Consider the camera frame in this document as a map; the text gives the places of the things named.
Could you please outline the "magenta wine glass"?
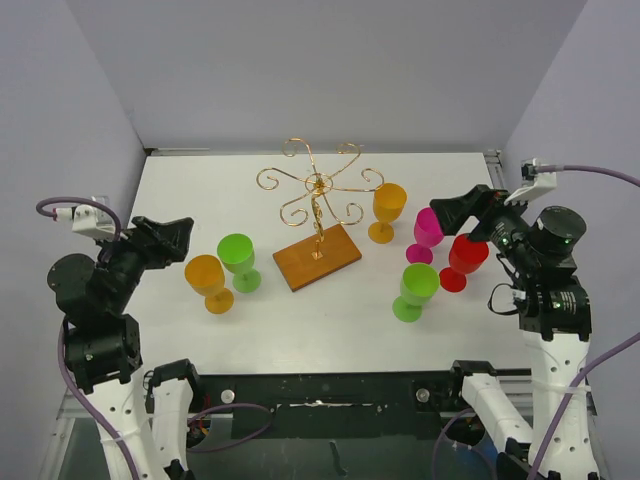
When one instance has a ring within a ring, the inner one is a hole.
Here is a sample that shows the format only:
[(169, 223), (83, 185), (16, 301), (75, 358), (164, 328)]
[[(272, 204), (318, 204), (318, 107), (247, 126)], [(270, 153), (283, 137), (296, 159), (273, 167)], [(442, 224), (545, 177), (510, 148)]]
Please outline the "magenta wine glass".
[(407, 261), (411, 264), (431, 264), (434, 258), (432, 249), (444, 239), (444, 234), (432, 208), (426, 207), (418, 212), (413, 233), (415, 243), (406, 249)]

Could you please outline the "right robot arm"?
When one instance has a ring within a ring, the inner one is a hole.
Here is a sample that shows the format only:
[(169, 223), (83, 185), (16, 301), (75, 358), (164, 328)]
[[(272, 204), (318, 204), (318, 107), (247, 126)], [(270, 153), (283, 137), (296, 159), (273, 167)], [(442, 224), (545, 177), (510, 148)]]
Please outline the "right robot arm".
[(492, 243), (510, 277), (519, 329), (531, 361), (533, 422), (508, 399), (491, 365), (457, 361), (445, 384), (448, 402), (471, 408), (498, 453), (500, 479), (597, 479), (588, 431), (586, 357), (592, 334), (591, 306), (572, 256), (586, 233), (575, 211), (550, 206), (533, 224), (505, 190), (477, 185), (468, 193), (430, 203), (446, 236), (471, 217), (467, 240)]

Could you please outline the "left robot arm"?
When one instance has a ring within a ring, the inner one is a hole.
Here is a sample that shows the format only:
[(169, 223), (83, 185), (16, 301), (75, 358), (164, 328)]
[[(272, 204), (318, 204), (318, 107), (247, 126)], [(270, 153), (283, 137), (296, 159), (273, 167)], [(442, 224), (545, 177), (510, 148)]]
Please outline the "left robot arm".
[(136, 216), (102, 259), (81, 253), (49, 270), (63, 323), (58, 364), (67, 387), (96, 422), (113, 479), (191, 479), (186, 416), (204, 387), (187, 359), (144, 378), (138, 322), (125, 308), (147, 270), (185, 260), (194, 221)]

